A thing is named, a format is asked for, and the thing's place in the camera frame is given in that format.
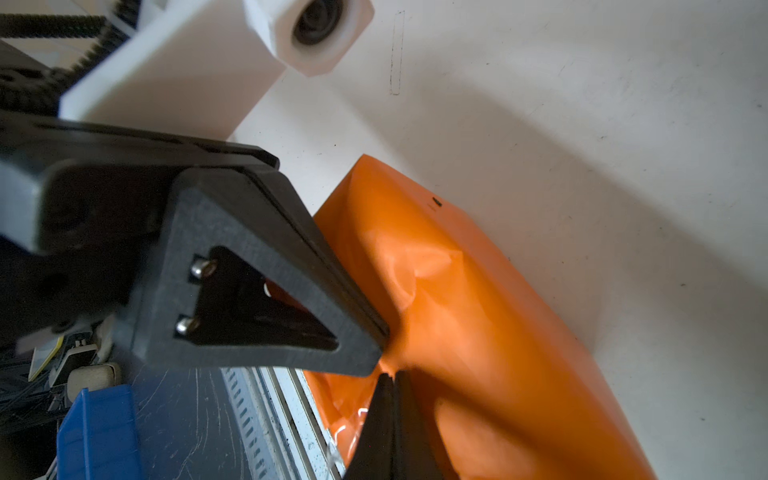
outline wrinkle in orange plastic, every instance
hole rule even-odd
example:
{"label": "wrinkle in orange plastic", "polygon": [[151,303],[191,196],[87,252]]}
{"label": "wrinkle in orange plastic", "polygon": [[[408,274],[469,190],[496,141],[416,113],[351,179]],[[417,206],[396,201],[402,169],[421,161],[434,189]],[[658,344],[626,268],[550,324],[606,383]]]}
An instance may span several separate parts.
{"label": "wrinkle in orange plastic", "polygon": [[346,464],[377,376],[407,369],[446,478],[655,478],[590,353],[462,210],[363,156],[315,220],[391,329],[371,376],[306,372]]}

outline scratched floor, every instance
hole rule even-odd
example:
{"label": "scratched floor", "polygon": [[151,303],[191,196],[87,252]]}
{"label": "scratched floor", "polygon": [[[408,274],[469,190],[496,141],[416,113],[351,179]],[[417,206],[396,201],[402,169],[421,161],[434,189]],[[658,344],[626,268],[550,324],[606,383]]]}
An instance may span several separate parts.
{"label": "scratched floor", "polygon": [[152,369],[116,355],[133,386],[147,480],[250,480],[219,369]]}

